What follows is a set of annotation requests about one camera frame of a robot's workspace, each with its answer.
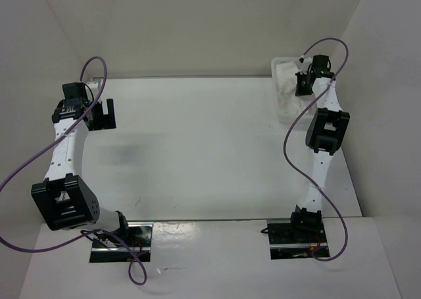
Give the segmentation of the white pleated skirt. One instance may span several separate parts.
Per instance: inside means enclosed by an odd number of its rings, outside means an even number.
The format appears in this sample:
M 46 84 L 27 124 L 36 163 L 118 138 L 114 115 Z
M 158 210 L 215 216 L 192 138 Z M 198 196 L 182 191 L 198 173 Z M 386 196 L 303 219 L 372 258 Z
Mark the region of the white pleated skirt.
M 297 65 L 290 61 L 277 64 L 275 67 L 275 80 L 278 92 L 278 105 L 282 116 L 296 118 L 307 107 L 302 97 L 295 95 Z

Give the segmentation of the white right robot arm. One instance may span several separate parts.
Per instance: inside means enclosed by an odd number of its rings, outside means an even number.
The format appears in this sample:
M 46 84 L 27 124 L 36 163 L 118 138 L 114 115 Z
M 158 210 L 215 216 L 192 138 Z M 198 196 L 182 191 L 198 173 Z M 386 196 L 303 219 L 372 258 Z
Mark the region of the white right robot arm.
M 288 234 L 296 242 L 315 241 L 322 230 L 322 194 L 333 155 L 340 149 L 350 120 L 337 99 L 336 81 L 326 55 L 312 58 L 308 70 L 298 74 L 298 95 L 313 94 L 316 108 L 307 129 L 305 145 L 312 151 L 307 194 L 299 200 L 290 218 Z

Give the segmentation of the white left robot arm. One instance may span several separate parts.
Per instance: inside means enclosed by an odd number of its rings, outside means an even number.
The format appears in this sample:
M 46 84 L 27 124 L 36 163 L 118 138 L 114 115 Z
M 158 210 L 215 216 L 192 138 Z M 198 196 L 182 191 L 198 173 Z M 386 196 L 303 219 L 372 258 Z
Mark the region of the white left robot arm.
M 84 143 L 90 131 L 116 128 L 114 102 L 96 95 L 101 82 L 62 85 L 64 99 L 52 115 L 57 145 L 44 180 L 32 185 L 31 195 L 48 228 L 99 230 L 98 237 L 116 246 L 127 244 L 131 230 L 118 210 L 107 210 L 82 179 Z

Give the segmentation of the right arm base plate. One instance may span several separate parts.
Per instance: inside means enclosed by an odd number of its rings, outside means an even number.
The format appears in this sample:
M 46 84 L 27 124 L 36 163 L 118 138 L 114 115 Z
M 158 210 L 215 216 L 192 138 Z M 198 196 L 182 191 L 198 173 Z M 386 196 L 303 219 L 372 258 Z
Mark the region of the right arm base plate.
M 267 221 L 260 233 L 268 237 L 271 260 L 330 257 L 323 224 L 308 231 L 293 228 L 289 220 L 275 219 Z

